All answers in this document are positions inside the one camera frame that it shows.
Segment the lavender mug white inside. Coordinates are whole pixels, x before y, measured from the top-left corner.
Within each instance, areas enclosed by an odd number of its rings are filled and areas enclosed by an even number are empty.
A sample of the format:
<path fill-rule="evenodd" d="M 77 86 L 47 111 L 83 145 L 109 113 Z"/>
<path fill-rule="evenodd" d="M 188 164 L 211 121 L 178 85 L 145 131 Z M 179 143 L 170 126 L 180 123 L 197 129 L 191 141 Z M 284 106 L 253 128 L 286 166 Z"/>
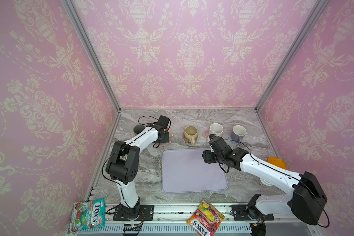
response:
<path fill-rule="evenodd" d="M 231 131 L 231 133 L 229 134 L 229 139 L 238 142 L 242 142 L 244 137 L 247 134 L 247 130 L 245 127 L 241 126 L 241 125 L 235 125 Z"/>

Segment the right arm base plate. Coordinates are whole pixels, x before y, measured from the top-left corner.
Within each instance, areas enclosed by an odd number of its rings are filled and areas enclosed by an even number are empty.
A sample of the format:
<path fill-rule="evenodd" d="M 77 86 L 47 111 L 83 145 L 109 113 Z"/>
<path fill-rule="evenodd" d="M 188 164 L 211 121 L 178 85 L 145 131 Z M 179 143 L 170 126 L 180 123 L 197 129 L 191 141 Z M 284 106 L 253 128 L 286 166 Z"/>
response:
<path fill-rule="evenodd" d="M 248 205 L 231 205 L 230 215 L 234 217 L 235 221 L 273 221 L 273 214 L 262 214 L 254 206 L 249 207 Z"/>

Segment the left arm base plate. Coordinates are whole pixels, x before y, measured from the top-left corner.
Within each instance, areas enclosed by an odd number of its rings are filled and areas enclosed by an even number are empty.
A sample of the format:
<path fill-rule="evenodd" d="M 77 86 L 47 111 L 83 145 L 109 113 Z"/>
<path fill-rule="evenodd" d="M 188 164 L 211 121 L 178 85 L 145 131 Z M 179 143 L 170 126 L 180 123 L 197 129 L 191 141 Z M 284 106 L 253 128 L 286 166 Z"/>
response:
<path fill-rule="evenodd" d="M 153 221 L 154 205 L 127 208 L 119 205 L 113 214 L 114 221 Z"/>

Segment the grey green mug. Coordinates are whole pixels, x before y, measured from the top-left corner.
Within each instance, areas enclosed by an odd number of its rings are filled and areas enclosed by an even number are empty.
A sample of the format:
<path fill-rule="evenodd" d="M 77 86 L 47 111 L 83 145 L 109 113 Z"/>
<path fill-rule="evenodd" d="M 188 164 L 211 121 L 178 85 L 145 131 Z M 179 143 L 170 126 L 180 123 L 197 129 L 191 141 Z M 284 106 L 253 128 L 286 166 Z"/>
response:
<path fill-rule="evenodd" d="M 141 132 L 143 132 L 144 129 L 145 129 L 145 125 L 143 125 L 143 124 L 138 124 L 138 125 L 134 126 L 133 132 L 134 132 L 136 135 L 138 135 L 138 134 L 140 134 Z"/>

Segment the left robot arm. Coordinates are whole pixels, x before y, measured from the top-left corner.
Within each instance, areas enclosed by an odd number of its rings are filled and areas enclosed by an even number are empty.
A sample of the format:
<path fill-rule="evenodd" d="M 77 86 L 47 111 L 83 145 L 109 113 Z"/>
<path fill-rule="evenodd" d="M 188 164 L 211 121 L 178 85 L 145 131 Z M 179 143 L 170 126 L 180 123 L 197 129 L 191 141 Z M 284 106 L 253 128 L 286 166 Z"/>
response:
<path fill-rule="evenodd" d="M 141 215 L 140 197 L 136 192 L 135 177 L 139 169 L 140 153 L 149 145 L 158 148 L 169 142 L 171 122 L 155 122 L 145 126 L 143 131 L 127 141 L 116 141 L 106 167 L 102 169 L 114 182 L 120 194 L 120 203 L 115 214 L 119 218 L 136 220 Z"/>

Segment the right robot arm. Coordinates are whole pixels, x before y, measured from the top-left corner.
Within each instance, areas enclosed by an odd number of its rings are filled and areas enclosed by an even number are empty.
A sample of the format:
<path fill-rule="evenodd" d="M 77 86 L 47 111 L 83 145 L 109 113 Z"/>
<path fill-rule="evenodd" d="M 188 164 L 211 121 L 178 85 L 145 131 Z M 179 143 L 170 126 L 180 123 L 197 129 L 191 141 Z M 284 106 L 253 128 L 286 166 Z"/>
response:
<path fill-rule="evenodd" d="M 224 164 L 257 176 L 283 191 L 282 195 L 275 196 L 254 195 L 246 206 L 252 219 L 284 214 L 293 215 L 308 225 L 319 224 L 327 197 L 314 174 L 299 174 L 273 166 L 239 147 L 219 152 L 205 150 L 202 157 L 206 164 Z"/>

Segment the beige yellow mug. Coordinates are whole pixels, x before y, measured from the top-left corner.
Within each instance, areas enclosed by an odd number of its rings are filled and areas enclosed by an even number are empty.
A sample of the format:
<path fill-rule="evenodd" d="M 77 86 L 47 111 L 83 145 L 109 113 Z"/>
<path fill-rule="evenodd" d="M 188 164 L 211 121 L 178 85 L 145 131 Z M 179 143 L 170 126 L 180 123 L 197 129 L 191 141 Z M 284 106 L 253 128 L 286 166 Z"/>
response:
<path fill-rule="evenodd" d="M 195 146 L 198 138 L 198 130 L 194 126 L 188 126 L 185 128 L 183 133 L 183 139 L 185 142 L 189 143 L 192 146 Z"/>

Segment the pink flower coaster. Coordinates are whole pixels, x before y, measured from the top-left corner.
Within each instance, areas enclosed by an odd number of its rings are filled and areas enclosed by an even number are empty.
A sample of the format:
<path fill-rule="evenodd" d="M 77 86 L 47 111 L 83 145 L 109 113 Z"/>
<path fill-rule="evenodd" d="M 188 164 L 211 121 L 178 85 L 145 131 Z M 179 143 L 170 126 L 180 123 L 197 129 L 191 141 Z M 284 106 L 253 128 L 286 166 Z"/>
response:
<path fill-rule="evenodd" d="M 209 142 L 209 132 L 208 131 L 204 131 L 202 133 L 202 137 L 205 139 L 206 142 Z"/>
<path fill-rule="evenodd" d="M 174 142 L 174 132 L 170 131 L 169 132 L 169 143 L 172 144 Z"/>

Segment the white speckled mug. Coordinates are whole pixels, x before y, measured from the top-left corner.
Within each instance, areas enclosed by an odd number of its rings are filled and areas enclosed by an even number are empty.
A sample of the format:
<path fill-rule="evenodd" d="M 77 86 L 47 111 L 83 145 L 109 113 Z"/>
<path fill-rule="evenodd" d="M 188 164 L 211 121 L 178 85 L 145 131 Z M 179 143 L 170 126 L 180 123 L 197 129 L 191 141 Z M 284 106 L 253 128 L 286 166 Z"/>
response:
<path fill-rule="evenodd" d="M 208 130 L 208 135 L 214 134 L 215 136 L 222 137 L 224 133 L 224 128 L 221 124 L 213 123 L 210 125 Z"/>

